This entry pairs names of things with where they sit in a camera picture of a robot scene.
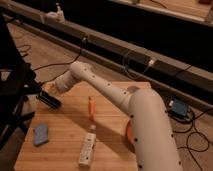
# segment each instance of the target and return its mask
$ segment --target floor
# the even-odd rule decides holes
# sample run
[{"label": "floor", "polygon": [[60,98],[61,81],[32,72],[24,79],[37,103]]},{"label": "floor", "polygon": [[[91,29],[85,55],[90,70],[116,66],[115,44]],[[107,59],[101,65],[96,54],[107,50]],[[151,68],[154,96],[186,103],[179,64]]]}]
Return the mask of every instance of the floor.
[{"label": "floor", "polygon": [[[32,64],[32,68],[35,69],[37,67],[47,65],[50,63],[60,63],[60,62],[69,62],[74,59],[77,55],[76,53],[69,51],[59,45],[56,45],[44,38],[40,37],[39,35],[33,34],[23,28],[9,24],[9,29],[11,34],[14,38],[16,46],[20,51],[28,50],[28,56],[24,59]],[[115,71],[104,67],[100,63],[96,63],[94,61],[88,60],[86,56],[81,56],[79,58],[80,61],[88,62],[92,66],[94,66],[94,71],[108,79],[110,81],[131,81],[128,77],[116,73]],[[60,75],[65,70],[67,70],[68,66],[53,66],[45,69],[41,69],[36,71],[38,81],[47,81],[51,80],[52,78]],[[25,108],[23,113],[28,111],[35,111],[37,100],[34,96],[30,97],[30,101],[25,104]],[[200,111],[194,109],[196,115],[199,114]],[[183,131],[187,129],[188,125],[179,124],[173,120],[172,127],[174,130]],[[205,134],[211,141],[213,141],[213,117],[209,115],[202,116],[199,120],[196,121],[197,129]],[[174,134],[176,143],[178,147],[186,145],[187,136],[190,134]],[[15,164],[16,158],[20,151],[22,142],[24,140],[24,134],[17,129],[13,136],[10,138],[6,146],[0,151],[0,171],[11,171],[13,170],[13,166]],[[191,138],[189,139],[189,144],[191,148],[202,150],[206,147],[207,142],[201,138],[198,134],[192,134]],[[190,156],[188,150],[180,149],[179,150],[180,157],[182,160],[182,165],[184,171],[199,171],[199,167],[196,165],[195,161]],[[198,153],[192,152],[197,161],[202,166],[203,170],[211,171],[213,170],[213,163],[212,163],[212,156],[213,156],[213,146],[210,145],[208,151]]]}]

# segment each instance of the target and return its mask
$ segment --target wooden tabletop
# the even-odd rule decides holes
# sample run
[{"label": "wooden tabletop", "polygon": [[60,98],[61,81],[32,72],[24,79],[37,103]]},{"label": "wooden tabletop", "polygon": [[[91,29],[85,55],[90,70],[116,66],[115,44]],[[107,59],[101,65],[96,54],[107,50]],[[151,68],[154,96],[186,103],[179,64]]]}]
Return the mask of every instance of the wooden tabletop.
[{"label": "wooden tabletop", "polygon": [[[199,0],[155,0],[155,1],[163,4],[163,6],[165,6],[168,10],[194,15],[202,18],[206,17],[210,9],[210,5],[201,4],[199,3]],[[140,3],[163,8],[162,5],[150,0],[140,0]]]},{"label": "wooden tabletop", "polygon": [[[150,88],[148,82],[114,82],[126,89],[129,86]],[[96,145],[90,167],[78,166],[83,139],[92,121],[88,118],[88,97],[95,100]],[[111,102],[85,82],[69,92],[57,96],[62,106],[51,109],[39,102],[35,117],[15,164],[15,171],[136,171],[135,154],[125,137],[129,121]],[[49,142],[33,146],[33,128],[45,123],[49,128]]]}]

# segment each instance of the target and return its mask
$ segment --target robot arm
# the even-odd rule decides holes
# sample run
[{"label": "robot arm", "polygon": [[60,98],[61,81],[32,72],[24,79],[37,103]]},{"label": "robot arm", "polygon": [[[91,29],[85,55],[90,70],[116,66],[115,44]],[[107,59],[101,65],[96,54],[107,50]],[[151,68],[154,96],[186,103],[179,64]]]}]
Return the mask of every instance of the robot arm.
[{"label": "robot arm", "polygon": [[86,81],[131,118],[138,170],[182,171],[170,121],[162,98],[153,89],[130,93],[91,71],[88,64],[74,62],[55,80],[55,88],[66,92]]}]

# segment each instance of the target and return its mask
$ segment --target wire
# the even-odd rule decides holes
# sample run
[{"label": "wire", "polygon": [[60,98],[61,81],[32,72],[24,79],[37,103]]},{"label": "wire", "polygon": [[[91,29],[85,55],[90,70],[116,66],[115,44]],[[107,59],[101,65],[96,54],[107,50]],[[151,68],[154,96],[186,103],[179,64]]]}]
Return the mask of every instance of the wire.
[{"label": "wire", "polygon": [[209,109],[205,110],[204,112],[202,112],[202,113],[200,113],[198,116],[196,116],[196,117],[195,117],[195,120],[198,119],[198,118],[200,118],[201,116],[203,116],[203,115],[206,114],[207,112],[212,111],[212,110],[213,110],[213,108],[209,108]]},{"label": "wire", "polygon": [[186,67],[185,69],[182,69],[182,70],[178,71],[173,77],[174,77],[174,78],[177,78],[178,75],[180,75],[180,74],[183,73],[183,72],[186,72],[186,71],[189,70],[191,67],[192,67],[192,65],[189,65],[189,66]]},{"label": "wire", "polygon": [[[207,109],[206,111],[198,114],[197,116],[195,116],[195,112],[190,108],[190,112],[192,113],[192,118],[191,118],[191,126],[189,127],[189,129],[185,130],[185,131],[173,131],[174,133],[188,133],[192,130],[192,128],[194,129],[193,132],[189,133],[189,135],[187,136],[186,138],[186,146],[182,146],[182,147],[179,147],[178,149],[186,149],[188,150],[190,156],[192,157],[192,159],[194,160],[194,162],[196,163],[196,165],[199,167],[199,169],[201,171],[203,171],[203,168],[201,166],[201,164],[197,161],[196,157],[194,156],[194,154],[192,152],[206,152],[209,148],[210,148],[210,145],[213,146],[213,142],[211,142],[207,136],[200,132],[197,127],[196,127],[196,120],[198,118],[200,118],[201,116],[203,116],[204,114],[206,114],[207,112],[213,110],[213,108],[210,108],[210,109]],[[199,135],[205,142],[206,142],[206,147],[203,148],[203,149],[195,149],[195,148],[192,148],[190,147],[190,144],[189,144],[189,141],[190,141],[190,138],[193,136],[193,135]]]},{"label": "wire", "polygon": [[155,0],[150,0],[150,1],[153,2],[153,3],[156,3],[156,4],[160,5],[160,6],[162,6],[165,9],[167,9],[167,7],[164,4],[162,4],[161,2],[158,2],[158,1],[155,1]]},{"label": "wire", "polygon": [[[135,50],[138,50],[138,49],[141,49],[142,47],[136,47],[136,48],[133,48],[133,49],[129,49],[127,51],[127,53],[124,55],[123,57],[123,67],[124,67],[124,72],[127,74],[127,76],[132,79],[132,80],[137,80],[141,77],[141,75],[138,75],[138,76],[133,76],[130,72],[129,72],[129,65],[130,65],[130,58],[128,58],[128,55],[132,52],[132,51],[135,51]],[[147,67],[144,69],[144,71],[142,72],[143,74],[145,74],[145,72],[150,68],[151,65],[147,65]]]},{"label": "wire", "polygon": [[83,49],[83,46],[80,47],[79,53],[78,53],[78,55],[74,58],[74,60],[72,60],[72,61],[70,61],[70,62],[48,64],[48,65],[44,65],[44,66],[35,68],[33,71],[38,71],[38,70],[40,70],[40,69],[48,68],[48,67],[51,67],[51,66],[70,65],[71,63],[75,62],[75,61],[81,56],[82,49]]}]

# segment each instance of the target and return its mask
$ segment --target orange marker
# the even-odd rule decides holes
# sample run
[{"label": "orange marker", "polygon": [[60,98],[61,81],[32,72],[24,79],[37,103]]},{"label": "orange marker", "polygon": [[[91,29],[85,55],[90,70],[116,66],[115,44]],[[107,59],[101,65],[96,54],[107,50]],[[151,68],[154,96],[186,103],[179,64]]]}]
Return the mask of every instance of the orange marker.
[{"label": "orange marker", "polygon": [[92,100],[92,98],[89,96],[89,102],[88,102],[88,110],[89,110],[89,118],[90,120],[94,120],[94,114],[95,114],[95,101]]}]

